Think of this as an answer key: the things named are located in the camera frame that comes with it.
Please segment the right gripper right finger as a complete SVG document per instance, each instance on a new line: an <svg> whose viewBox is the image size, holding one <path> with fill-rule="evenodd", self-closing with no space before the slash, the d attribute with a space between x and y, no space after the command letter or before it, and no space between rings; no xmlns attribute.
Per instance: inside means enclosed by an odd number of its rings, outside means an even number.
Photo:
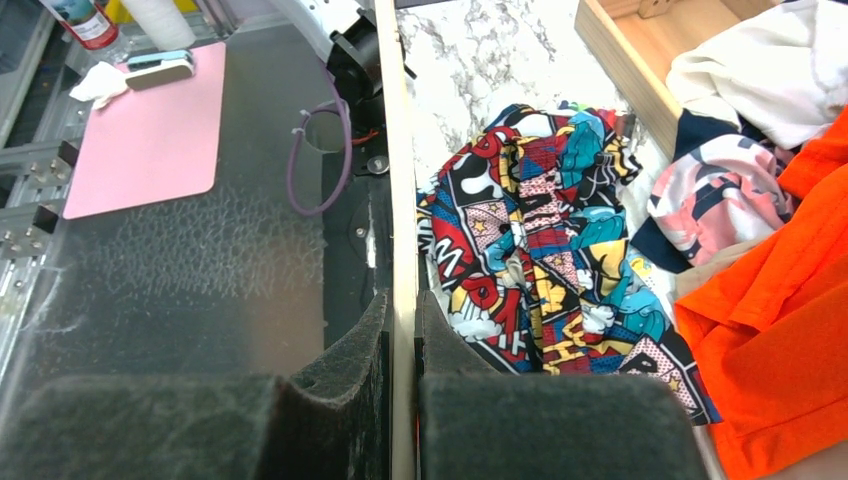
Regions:
<svg viewBox="0 0 848 480"><path fill-rule="evenodd" d="M417 299L425 479L704 479L682 407L645 376L496 371Z"/></svg>

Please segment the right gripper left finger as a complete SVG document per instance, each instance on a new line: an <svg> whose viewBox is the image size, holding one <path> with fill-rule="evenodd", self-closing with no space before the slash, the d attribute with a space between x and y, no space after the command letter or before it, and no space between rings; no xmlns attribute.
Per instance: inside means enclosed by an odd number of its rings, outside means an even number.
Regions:
<svg viewBox="0 0 848 480"><path fill-rule="evenodd" d="M1 436L5 479L384 479L388 292L291 378L72 376Z"/></svg>

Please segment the comic print shorts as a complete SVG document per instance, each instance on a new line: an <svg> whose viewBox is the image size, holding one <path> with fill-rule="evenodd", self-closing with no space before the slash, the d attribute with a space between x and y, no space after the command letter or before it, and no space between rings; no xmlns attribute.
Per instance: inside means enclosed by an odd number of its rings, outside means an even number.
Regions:
<svg viewBox="0 0 848 480"><path fill-rule="evenodd" d="M664 382L720 415L630 246L619 189L641 167L590 112L506 107L417 194L420 252L451 328L496 369Z"/></svg>

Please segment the cream hanger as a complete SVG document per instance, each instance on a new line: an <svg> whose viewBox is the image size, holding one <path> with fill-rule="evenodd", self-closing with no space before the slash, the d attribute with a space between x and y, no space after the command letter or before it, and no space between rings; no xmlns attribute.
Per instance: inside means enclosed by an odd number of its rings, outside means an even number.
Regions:
<svg viewBox="0 0 848 480"><path fill-rule="evenodd" d="M417 477L415 308L418 258L415 168L402 37L393 1L373 3L379 37L392 202L391 475Z"/></svg>

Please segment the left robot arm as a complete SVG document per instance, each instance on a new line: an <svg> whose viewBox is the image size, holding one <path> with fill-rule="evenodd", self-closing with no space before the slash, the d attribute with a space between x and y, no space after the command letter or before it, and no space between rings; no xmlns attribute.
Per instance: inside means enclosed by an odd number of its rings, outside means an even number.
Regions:
<svg viewBox="0 0 848 480"><path fill-rule="evenodd" d="M277 0L324 64L351 123L363 130L385 121L375 13L349 0Z"/></svg>

